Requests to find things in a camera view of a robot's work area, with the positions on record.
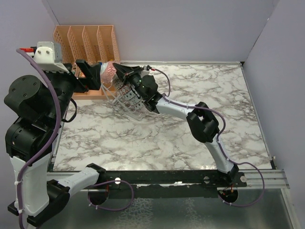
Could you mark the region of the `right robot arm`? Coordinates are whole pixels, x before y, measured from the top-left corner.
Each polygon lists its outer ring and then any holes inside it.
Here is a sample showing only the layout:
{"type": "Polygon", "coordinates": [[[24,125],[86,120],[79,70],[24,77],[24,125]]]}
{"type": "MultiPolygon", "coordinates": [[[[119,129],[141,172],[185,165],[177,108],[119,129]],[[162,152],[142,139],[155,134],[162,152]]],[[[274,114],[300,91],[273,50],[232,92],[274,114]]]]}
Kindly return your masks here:
{"type": "Polygon", "coordinates": [[[156,68],[149,65],[130,67],[118,63],[114,63],[113,66],[120,82],[124,86],[130,87],[131,91],[143,101],[143,105],[148,111],[171,115],[188,123],[192,136],[203,143],[212,155],[219,181],[223,186],[229,187],[236,181],[239,168],[228,158],[225,147],[220,142],[221,131],[215,117],[216,111],[203,102],[195,105],[184,104],[159,93],[154,76],[148,74],[149,71],[156,71],[156,68]]]}

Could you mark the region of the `blue floral patterned bowl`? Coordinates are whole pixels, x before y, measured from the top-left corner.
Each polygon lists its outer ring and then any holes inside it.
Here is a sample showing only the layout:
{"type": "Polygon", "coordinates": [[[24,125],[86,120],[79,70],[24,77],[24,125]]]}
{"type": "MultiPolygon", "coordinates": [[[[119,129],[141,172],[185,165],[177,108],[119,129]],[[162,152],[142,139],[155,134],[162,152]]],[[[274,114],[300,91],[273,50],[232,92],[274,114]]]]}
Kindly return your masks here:
{"type": "Polygon", "coordinates": [[[128,103],[130,105],[136,105],[137,103],[141,102],[142,98],[138,97],[137,95],[135,95],[133,98],[131,98],[130,100],[128,100],[128,103]]]}

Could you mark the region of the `red patterned bowl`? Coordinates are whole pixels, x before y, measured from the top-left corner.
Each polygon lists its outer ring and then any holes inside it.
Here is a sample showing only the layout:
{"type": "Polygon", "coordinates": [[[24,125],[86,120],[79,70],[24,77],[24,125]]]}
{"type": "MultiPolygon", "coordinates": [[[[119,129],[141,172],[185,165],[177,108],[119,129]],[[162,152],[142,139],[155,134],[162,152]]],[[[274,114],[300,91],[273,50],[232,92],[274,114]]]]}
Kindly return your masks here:
{"type": "Polygon", "coordinates": [[[121,95],[128,94],[129,91],[131,91],[131,88],[130,88],[129,85],[124,85],[124,86],[122,86],[121,88],[118,89],[118,92],[119,92],[121,95]]]}

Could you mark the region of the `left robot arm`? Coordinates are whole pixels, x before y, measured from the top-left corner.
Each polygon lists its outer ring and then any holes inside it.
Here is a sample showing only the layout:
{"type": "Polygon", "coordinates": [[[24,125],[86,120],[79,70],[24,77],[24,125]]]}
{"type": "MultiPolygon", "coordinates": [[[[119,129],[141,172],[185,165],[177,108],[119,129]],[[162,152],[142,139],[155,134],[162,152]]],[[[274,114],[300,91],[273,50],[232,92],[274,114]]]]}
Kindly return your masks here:
{"type": "Polygon", "coordinates": [[[77,192],[91,185],[101,188],[105,184],[105,169],[93,163],[70,177],[47,180],[53,143],[51,136],[57,135],[66,110],[73,102],[72,95],[101,87],[99,64],[89,65],[84,60],[76,63],[84,74],[82,78],[72,73],[69,63],[66,72],[46,73],[58,98],[60,115],[56,114],[49,89],[33,75],[16,79],[4,99],[4,103],[18,115],[5,135],[6,151],[14,173],[17,175],[24,169],[23,176],[16,178],[19,193],[8,210],[14,215],[23,214],[34,227],[60,213],[77,192]]]}

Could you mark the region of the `black leaf patterned bowl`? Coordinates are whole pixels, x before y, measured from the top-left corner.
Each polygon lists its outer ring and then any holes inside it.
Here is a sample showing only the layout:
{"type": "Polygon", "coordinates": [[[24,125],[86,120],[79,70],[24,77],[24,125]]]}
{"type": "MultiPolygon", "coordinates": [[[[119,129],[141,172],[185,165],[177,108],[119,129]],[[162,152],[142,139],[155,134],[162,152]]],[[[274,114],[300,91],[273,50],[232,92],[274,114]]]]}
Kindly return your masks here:
{"type": "Polygon", "coordinates": [[[112,80],[116,75],[116,69],[113,66],[114,63],[114,61],[99,62],[101,66],[100,78],[102,83],[112,83],[112,80]]]}

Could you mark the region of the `brown checker patterned bowl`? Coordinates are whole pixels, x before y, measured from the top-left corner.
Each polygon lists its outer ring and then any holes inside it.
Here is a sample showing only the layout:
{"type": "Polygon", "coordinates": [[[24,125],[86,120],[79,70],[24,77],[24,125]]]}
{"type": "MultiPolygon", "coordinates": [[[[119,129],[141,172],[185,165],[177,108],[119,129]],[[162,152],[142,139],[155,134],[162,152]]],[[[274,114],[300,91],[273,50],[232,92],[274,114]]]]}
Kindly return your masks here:
{"type": "Polygon", "coordinates": [[[114,86],[116,91],[119,91],[124,87],[124,84],[117,77],[113,78],[112,85],[114,86]]]}

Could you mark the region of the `white petal patterned bowl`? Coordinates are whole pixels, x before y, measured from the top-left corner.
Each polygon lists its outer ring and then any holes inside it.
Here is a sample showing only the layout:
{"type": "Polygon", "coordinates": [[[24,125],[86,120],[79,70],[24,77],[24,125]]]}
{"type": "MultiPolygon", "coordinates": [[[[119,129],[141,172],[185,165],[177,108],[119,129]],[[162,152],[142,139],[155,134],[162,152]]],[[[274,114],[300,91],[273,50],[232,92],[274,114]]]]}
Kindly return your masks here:
{"type": "Polygon", "coordinates": [[[139,99],[138,97],[134,97],[130,100],[131,106],[134,109],[140,109],[144,106],[144,100],[143,99],[139,99]]]}

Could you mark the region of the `white diamond patterned bowl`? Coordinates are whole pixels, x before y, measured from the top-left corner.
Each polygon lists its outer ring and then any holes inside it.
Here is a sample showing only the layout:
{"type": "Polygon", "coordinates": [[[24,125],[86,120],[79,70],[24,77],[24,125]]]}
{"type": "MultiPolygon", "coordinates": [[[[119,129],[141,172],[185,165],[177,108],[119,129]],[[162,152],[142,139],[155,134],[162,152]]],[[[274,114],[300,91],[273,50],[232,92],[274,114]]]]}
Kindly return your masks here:
{"type": "Polygon", "coordinates": [[[139,101],[133,107],[135,110],[141,110],[142,108],[145,108],[144,100],[139,101]]]}

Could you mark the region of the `blue triangle patterned bowl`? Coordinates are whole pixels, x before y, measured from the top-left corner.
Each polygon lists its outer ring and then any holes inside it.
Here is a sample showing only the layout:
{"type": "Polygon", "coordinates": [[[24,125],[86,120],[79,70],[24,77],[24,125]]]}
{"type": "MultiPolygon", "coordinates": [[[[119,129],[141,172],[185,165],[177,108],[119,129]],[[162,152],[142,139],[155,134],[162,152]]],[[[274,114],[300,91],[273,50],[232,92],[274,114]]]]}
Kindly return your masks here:
{"type": "Polygon", "coordinates": [[[126,101],[129,101],[129,100],[136,100],[137,101],[137,100],[139,100],[139,97],[137,96],[137,94],[135,94],[132,90],[129,90],[128,92],[126,92],[123,97],[126,101]]]}

